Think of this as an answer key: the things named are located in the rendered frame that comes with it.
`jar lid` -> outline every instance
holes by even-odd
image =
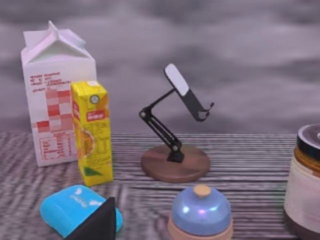
[[[302,153],[320,161],[320,124],[301,127],[297,134],[296,145]]]
[[[206,185],[190,186],[178,193],[171,209],[173,223],[196,236],[212,236],[231,224],[231,207],[218,190]]]

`red checkered pattern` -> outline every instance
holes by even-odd
[[[69,90],[45,91],[48,119],[32,124],[39,133],[68,131],[73,129],[71,94]]]

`black triangle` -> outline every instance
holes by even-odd
[[[81,223],[65,240],[115,240],[116,200],[107,200]]]

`white carton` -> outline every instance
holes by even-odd
[[[96,61],[69,29],[23,33],[23,77],[39,167],[77,160],[70,83],[96,81]]]

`brown round base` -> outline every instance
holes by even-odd
[[[283,211],[284,223],[286,224],[288,230],[293,235],[296,235],[301,240],[311,240],[320,239],[320,233],[306,229],[305,227],[297,224],[295,221],[289,217],[286,211]]]
[[[172,240],[231,240],[234,234],[233,222],[223,232],[212,236],[195,236],[179,229],[172,221],[171,214],[168,221],[168,232]]]
[[[184,145],[182,163],[168,161],[166,145],[146,151],[141,158],[142,170],[148,176],[166,183],[188,183],[203,177],[210,170],[209,157],[200,149]]]

